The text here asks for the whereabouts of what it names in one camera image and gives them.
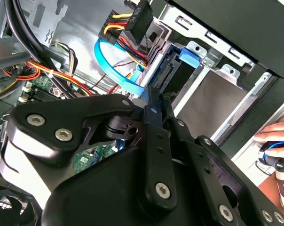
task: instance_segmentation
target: yellow wire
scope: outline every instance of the yellow wire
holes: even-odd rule
[[[39,69],[42,70],[42,71],[45,71],[45,72],[50,73],[50,70],[49,70],[49,69],[40,67],[40,66],[36,65],[34,62],[32,62],[32,61],[29,61],[28,63],[31,64],[32,66],[36,67],[36,68],[39,68]],[[58,77],[64,78],[64,79],[68,80],[68,81],[71,82],[71,83],[75,83],[74,81],[70,80],[68,77],[65,77],[65,76],[63,76],[63,75],[60,75],[60,74],[56,73],[55,71],[53,72],[53,74],[56,75],[56,76],[58,76]],[[81,89],[81,90],[82,90],[85,94],[87,94],[87,96],[90,96],[90,94],[87,93],[84,89]]]
[[[3,89],[0,94],[6,92],[7,90],[9,90],[13,85],[15,85],[15,83],[17,82],[17,80],[15,80],[13,83],[11,83],[9,86],[7,86],[5,89]]]
[[[121,30],[125,29],[125,27],[121,25],[109,25],[104,29],[103,34],[106,34],[110,28],[119,28]]]
[[[135,58],[133,58],[132,55],[130,55],[129,53],[127,53],[127,54],[128,54],[129,57],[130,57],[133,61],[135,61],[138,65],[141,65],[142,67],[145,68],[145,65],[144,65],[144,64],[141,64],[139,61],[137,61]]]
[[[132,13],[128,14],[120,14],[120,15],[113,15],[113,18],[124,18],[124,17],[131,17]]]

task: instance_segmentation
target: black plastic housing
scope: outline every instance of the black plastic housing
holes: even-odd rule
[[[152,21],[153,15],[150,4],[148,1],[142,0],[125,26],[124,32],[135,45],[139,46]]]
[[[101,28],[98,37],[108,41],[110,44],[115,45],[117,42],[117,39],[119,38],[122,30],[115,30],[115,29],[110,29],[106,34],[104,34],[104,29],[109,25],[110,22],[113,22],[113,15],[119,15],[116,11],[112,10],[106,19],[103,27]]]

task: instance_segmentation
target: metal bracket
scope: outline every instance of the metal bracket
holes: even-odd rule
[[[68,6],[64,5],[57,15],[58,0],[35,0],[33,10],[28,18],[28,25],[37,39],[49,47],[58,23],[66,15]]]
[[[239,66],[249,64],[253,67],[255,65],[254,62],[252,62],[245,55],[239,53],[237,50],[231,47],[231,45],[218,38],[211,31],[207,30],[201,24],[181,12],[176,7],[166,5],[159,19],[185,37],[199,38],[203,40],[205,43],[221,52]]]

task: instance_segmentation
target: cable tie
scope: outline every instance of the cable tie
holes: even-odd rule
[[[50,70],[50,72],[49,72],[49,74],[48,74],[48,77],[49,77],[49,78],[53,78],[53,72],[54,72],[54,70]]]

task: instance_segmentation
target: black panel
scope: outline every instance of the black panel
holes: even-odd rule
[[[173,0],[284,78],[284,6],[276,0]]]
[[[238,121],[220,148],[232,158],[284,103],[284,80],[278,79]]]

